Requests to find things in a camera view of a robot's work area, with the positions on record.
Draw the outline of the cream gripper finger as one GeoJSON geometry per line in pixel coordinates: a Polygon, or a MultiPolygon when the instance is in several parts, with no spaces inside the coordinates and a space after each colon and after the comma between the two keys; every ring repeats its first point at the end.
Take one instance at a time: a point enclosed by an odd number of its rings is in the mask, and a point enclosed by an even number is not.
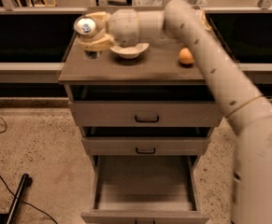
{"type": "Polygon", "coordinates": [[[79,46],[86,51],[104,51],[114,46],[114,39],[110,35],[98,39],[88,39],[80,35],[79,46]]]}
{"type": "MultiPolygon", "coordinates": [[[[94,12],[94,13],[88,13],[88,14],[85,14],[85,15],[82,15],[82,16],[80,16],[80,17],[89,17],[89,18],[91,18],[91,19],[93,19],[94,21],[95,21],[95,15],[97,14],[98,12],[94,12]]],[[[97,32],[97,22],[95,21],[95,23],[96,23],[96,30],[95,30],[95,32],[93,33],[93,34],[95,34],[96,32],[97,32]]]]}

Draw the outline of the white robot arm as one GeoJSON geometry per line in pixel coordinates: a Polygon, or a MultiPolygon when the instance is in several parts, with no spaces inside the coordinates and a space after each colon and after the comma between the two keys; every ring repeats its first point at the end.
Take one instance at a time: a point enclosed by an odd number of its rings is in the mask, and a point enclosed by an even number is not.
{"type": "Polygon", "coordinates": [[[272,224],[272,104],[203,27],[184,0],[164,7],[97,7],[74,23],[81,47],[103,51],[150,40],[187,46],[238,137],[231,221],[272,224]]]}

